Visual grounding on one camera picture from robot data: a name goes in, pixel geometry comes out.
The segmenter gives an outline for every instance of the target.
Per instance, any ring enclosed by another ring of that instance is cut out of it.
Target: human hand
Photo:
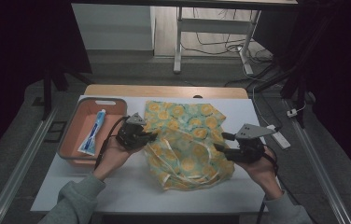
[[[134,150],[126,150],[120,143],[111,137],[109,139],[108,146],[106,147],[101,163],[93,171],[93,175],[99,180],[106,179],[112,172],[120,168],[132,154],[141,150],[142,147]]]
[[[267,147],[265,147],[265,153],[275,160],[273,152]],[[251,179],[260,185],[268,200],[277,199],[283,195],[283,190],[275,180],[274,166],[265,158],[262,157],[259,161],[252,163],[236,162],[236,164],[245,169]]]

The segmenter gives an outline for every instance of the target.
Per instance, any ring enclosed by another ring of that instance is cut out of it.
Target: dark background
[[[308,60],[307,88],[316,97],[318,119],[351,159],[351,0],[332,10],[334,17]],[[255,38],[287,69],[326,14],[310,9],[282,15],[263,13]],[[266,22],[272,29],[263,29]],[[274,42],[265,43],[263,36]],[[19,110],[25,88],[59,65],[91,72],[70,3],[0,0],[0,138]]]

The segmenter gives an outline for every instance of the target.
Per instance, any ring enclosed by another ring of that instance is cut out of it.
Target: toothpaste tube
[[[95,152],[95,148],[96,148],[96,144],[94,143],[95,136],[99,132],[101,126],[103,125],[104,117],[105,117],[105,110],[102,109],[101,111],[99,111],[97,113],[96,121],[94,122],[94,125],[91,128],[91,132],[85,138],[85,140],[80,145],[80,147],[78,148],[77,151],[94,156],[94,152]]]

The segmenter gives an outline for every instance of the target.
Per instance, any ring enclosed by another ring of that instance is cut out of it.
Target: tabletop
[[[203,99],[191,98],[195,94],[202,95]],[[144,114],[147,100],[181,104],[202,103],[211,104],[226,116],[221,126],[227,132],[236,133],[245,123],[259,125],[252,102],[246,99],[245,90],[239,88],[220,90],[201,87],[91,85],[81,98],[100,95],[125,100],[128,105],[128,114],[135,112]],[[235,141],[227,144],[230,147],[237,147]],[[71,180],[79,182],[89,172],[91,168],[75,167],[56,155],[31,210],[48,212],[56,204],[60,188]],[[95,210],[105,214],[258,212],[264,195],[262,189],[239,166],[235,166],[231,179],[210,189],[163,190],[150,176],[142,151],[135,153],[105,182],[107,188],[99,194],[98,206]]]

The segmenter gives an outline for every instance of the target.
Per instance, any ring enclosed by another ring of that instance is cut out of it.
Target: white table
[[[227,118],[222,128],[237,133],[244,123],[259,125],[250,100],[190,99],[161,97],[117,97],[128,104],[128,114],[144,115],[145,101],[174,103],[209,103]],[[237,147],[236,142],[228,142]],[[235,166],[233,177],[210,189],[193,191],[162,190],[150,175],[142,151],[131,156],[112,176],[105,180],[107,187],[98,196],[97,213],[105,214],[237,214],[258,212],[263,191],[248,174]],[[92,168],[75,167],[55,156],[47,176],[31,208],[34,212],[48,212],[56,203],[59,190],[69,181],[79,182]]]

